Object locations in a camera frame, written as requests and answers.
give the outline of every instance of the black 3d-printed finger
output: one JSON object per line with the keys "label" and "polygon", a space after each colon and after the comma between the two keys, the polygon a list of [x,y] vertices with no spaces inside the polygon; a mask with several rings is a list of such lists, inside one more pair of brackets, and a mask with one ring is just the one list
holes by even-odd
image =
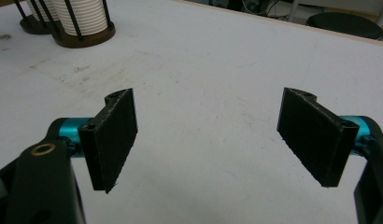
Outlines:
{"label": "black 3d-printed finger", "polygon": [[359,126],[337,117],[309,92],[285,88],[277,130],[323,187],[337,187]]}
{"label": "black 3d-printed finger", "polygon": [[78,128],[81,147],[95,190],[110,192],[116,184],[138,132],[133,90],[105,98],[106,106]]}

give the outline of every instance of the white tabletop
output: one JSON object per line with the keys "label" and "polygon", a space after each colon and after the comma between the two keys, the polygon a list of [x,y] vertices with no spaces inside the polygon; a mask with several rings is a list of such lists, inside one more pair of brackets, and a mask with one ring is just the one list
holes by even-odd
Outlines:
{"label": "white tabletop", "polygon": [[93,223],[356,223],[365,161],[322,188],[277,132],[284,87],[383,129],[383,43],[178,1],[108,1],[104,44],[64,49],[0,8],[0,168],[63,117],[93,117],[134,88],[139,133],[118,185],[92,190]]}

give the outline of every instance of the screw hole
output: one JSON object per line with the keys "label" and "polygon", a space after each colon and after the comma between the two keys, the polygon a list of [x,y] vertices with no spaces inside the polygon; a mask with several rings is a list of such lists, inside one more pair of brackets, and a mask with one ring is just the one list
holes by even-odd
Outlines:
{"label": "screw hole", "polygon": [[41,210],[36,212],[30,219],[31,224],[40,224],[44,223],[51,217],[50,210]]}
{"label": "screw hole", "polygon": [[43,145],[37,146],[34,149],[32,149],[31,153],[34,156],[43,156],[43,155],[51,153],[52,150],[54,150],[54,149],[55,149],[55,145],[52,143],[43,144]]}

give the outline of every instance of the brass insert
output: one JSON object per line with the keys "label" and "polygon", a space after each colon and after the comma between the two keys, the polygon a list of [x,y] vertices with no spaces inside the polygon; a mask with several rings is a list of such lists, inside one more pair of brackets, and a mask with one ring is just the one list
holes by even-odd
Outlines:
{"label": "brass insert", "polygon": [[34,156],[44,156],[52,152],[55,149],[55,145],[52,143],[47,143],[43,145],[39,145],[32,149],[31,154]]}

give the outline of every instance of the dark round stool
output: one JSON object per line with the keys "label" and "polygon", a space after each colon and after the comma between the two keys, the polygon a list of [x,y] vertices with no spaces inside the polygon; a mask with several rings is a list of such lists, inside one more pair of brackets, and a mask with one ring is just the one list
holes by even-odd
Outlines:
{"label": "dark round stool", "polygon": [[356,35],[369,39],[379,39],[383,36],[383,29],[374,22],[364,17],[346,13],[320,13],[308,18],[306,24],[323,30]]}

